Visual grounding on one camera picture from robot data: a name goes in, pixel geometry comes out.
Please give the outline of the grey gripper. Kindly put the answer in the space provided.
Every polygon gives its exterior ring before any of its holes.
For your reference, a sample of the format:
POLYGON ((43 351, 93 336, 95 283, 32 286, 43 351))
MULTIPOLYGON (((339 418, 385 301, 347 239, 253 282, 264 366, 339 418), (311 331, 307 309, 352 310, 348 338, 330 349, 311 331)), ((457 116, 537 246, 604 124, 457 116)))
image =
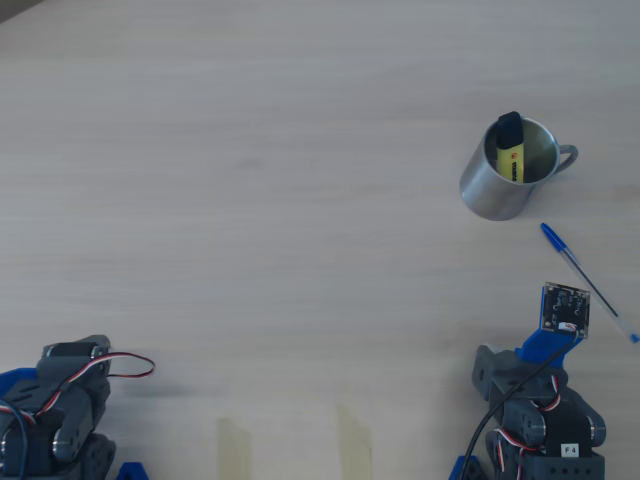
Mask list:
MULTIPOLYGON (((524 362, 512 350, 496 350, 488 344, 476 350, 472 370, 472 383, 485 401, 499 399, 519 384, 539 364, 524 362)), ((550 401, 555 394, 551 376, 555 376, 559 388, 568 384, 569 376, 562 368, 547 366, 524 386, 519 387, 513 398, 550 401)))

